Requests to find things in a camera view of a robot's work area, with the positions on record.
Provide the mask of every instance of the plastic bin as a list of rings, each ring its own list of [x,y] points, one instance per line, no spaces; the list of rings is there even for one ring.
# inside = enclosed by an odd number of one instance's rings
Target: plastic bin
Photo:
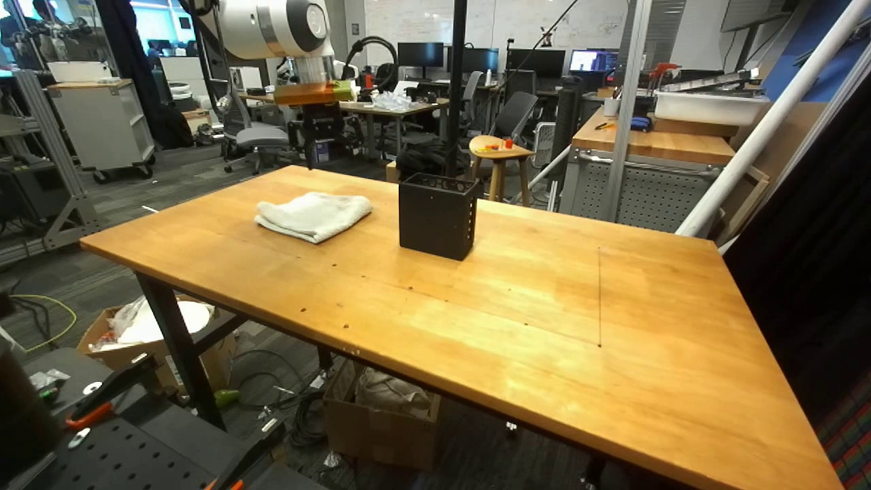
[[[711,96],[711,92],[656,92],[652,118],[711,126],[750,126],[767,99]]]

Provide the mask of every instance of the black container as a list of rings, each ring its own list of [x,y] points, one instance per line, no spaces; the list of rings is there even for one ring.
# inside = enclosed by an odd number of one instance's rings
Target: black container
[[[478,181],[410,174],[401,183],[401,245],[463,262],[474,245]]]
[[[59,436],[59,420],[51,420],[7,343],[0,341],[0,487],[48,454]]]

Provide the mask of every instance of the pole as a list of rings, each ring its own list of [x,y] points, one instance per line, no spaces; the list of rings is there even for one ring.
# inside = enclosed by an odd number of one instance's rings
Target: pole
[[[633,92],[636,92],[636,76],[643,74],[650,8],[652,8],[650,0],[633,4],[629,59],[627,59],[627,74],[622,74],[622,87],[620,87],[614,161],[610,166],[606,194],[603,194],[603,220],[618,220],[618,215],[620,215],[620,194],[622,194],[622,171],[627,171],[627,159],[629,159]]]
[[[455,50],[451,50],[451,100],[447,108],[447,174],[458,174],[458,130],[459,130],[459,100],[463,100],[463,58],[466,58],[466,10],[469,0],[455,0]]]
[[[794,74],[794,78],[786,84],[782,99],[759,119],[759,126],[742,141],[742,148],[735,152],[729,166],[716,176],[716,183],[708,187],[708,194],[700,198],[700,204],[686,215],[677,234],[696,236],[705,230],[705,224],[712,219],[712,212],[726,202],[733,187],[740,183],[742,171],[756,161],[756,155],[764,151],[764,144],[782,127],[782,122],[786,119],[793,106],[814,87],[817,74],[827,65],[827,59],[832,59],[838,54],[843,42],[863,23],[867,4],[871,0],[852,0],[843,8],[838,23],[827,29],[821,43],[814,50],[814,54],[805,59],[805,65]]]
[[[825,104],[821,115],[812,126],[812,130],[799,140],[798,151],[793,152],[790,164],[783,171],[775,176],[769,185],[767,198],[782,187],[782,183],[793,174],[793,168],[799,164],[799,159],[812,151],[812,144],[821,136],[827,122],[835,119],[835,115],[843,108],[843,104],[852,99],[852,92],[863,84],[863,78],[871,74],[871,46],[866,46],[863,58],[852,65],[846,78],[840,81],[838,92]]]

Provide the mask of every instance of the red object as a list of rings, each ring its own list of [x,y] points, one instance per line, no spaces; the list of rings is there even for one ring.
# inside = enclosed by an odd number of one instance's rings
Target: red object
[[[216,487],[216,479],[207,485],[207,490],[217,490],[217,487]],[[232,490],[245,490],[245,483],[237,479],[237,483],[232,485]]]
[[[108,420],[111,415],[115,415],[111,404],[104,404],[81,420],[64,420],[64,427],[75,434],[75,431],[85,431],[85,427],[92,427],[92,424]]]

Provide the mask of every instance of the white pole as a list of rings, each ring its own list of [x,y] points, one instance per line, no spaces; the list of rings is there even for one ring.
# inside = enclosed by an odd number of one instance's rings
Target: white pole
[[[712,212],[726,202],[742,171],[756,161],[763,148],[769,141],[769,136],[779,130],[779,126],[786,119],[793,106],[814,87],[817,74],[827,65],[832,54],[843,46],[843,42],[852,35],[855,24],[863,19],[871,0],[852,0],[838,23],[827,29],[821,43],[814,50],[814,54],[805,59],[805,65],[794,74],[794,78],[786,84],[782,99],[769,106],[769,111],[759,119],[754,134],[742,141],[742,148],[735,152],[729,166],[716,176],[716,183],[708,187],[708,194],[700,198],[700,204],[686,215],[677,234],[696,236]]]
[[[556,155],[526,187],[531,190],[535,183],[541,183],[553,171],[553,166],[565,161],[568,152],[572,152],[572,144],[560,155]]]
[[[614,140],[614,159],[610,164],[606,174],[606,190],[603,190],[603,220],[620,219],[620,196],[622,196],[622,174],[629,161],[629,140],[631,140],[631,111],[633,111],[633,96],[636,96],[636,76],[646,69],[646,39],[650,24],[652,0],[633,0],[633,19],[631,19],[631,35],[629,35],[629,59],[620,87],[620,111],[618,111],[618,140]]]

